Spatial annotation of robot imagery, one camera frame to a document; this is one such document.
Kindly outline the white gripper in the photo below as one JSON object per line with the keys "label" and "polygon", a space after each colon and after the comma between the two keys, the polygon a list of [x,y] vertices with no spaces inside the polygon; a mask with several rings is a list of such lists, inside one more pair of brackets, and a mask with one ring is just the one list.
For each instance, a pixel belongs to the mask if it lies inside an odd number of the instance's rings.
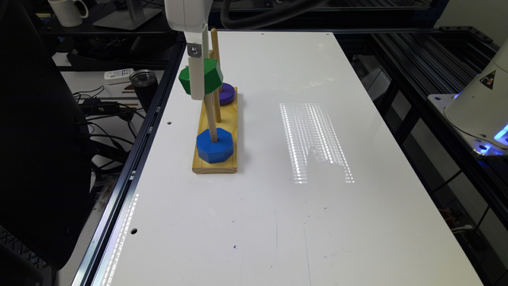
{"label": "white gripper", "polygon": [[169,27],[185,32],[188,67],[190,73],[190,96],[203,100],[205,95],[204,62],[210,57],[208,18],[213,0],[164,0]]}

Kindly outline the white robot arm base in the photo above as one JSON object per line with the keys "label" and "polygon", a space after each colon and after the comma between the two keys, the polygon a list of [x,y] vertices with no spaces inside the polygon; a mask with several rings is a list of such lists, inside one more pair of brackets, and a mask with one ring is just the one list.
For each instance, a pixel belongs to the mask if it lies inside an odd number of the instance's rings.
{"label": "white robot arm base", "polygon": [[482,157],[507,155],[507,44],[458,94],[431,94],[428,100]]}

